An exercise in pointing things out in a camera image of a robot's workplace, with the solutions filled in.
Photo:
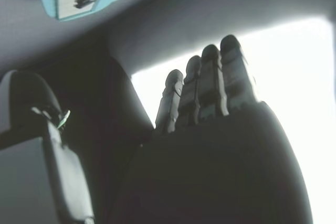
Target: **white light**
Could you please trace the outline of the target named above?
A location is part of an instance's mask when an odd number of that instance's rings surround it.
[[[336,223],[336,108],[331,24],[321,18],[311,18],[238,36],[238,39],[260,97],[277,115],[299,161],[314,223]],[[132,76],[134,88],[153,125],[168,73],[178,69],[185,76],[188,60],[201,52]]]

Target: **gray surface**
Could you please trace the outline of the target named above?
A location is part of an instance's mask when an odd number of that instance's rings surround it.
[[[60,23],[45,14],[40,0],[0,0],[0,72],[40,60],[138,1],[120,0],[94,15]]]
[[[112,55],[132,75],[209,42],[220,42],[229,33],[330,16],[335,4],[335,0],[154,0],[111,24],[109,45]]]
[[[0,151],[1,223],[58,224],[42,138]]]

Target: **gray wall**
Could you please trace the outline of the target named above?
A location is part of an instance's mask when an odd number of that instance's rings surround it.
[[[334,5],[335,0],[149,0],[110,23],[109,47],[132,75],[229,33],[306,16],[329,17]]]

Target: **bright window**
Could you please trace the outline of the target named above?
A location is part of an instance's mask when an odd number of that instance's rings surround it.
[[[260,97],[277,115],[299,161],[314,223],[336,223],[336,108],[331,24],[322,18],[311,18],[238,36],[238,39]],[[190,57],[201,53],[202,49],[132,76],[134,88],[153,125],[168,73],[179,69],[185,76]]]

